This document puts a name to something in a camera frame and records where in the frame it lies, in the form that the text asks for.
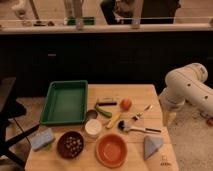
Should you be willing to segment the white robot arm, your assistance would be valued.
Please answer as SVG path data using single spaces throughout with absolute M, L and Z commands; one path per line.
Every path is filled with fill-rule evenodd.
M 191 63 L 166 74 L 166 87 L 159 95 L 164 126 L 171 124 L 185 101 L 213 117 L 213 88 L 204 84 L 207 78 L 208 71 L 200 63 Z

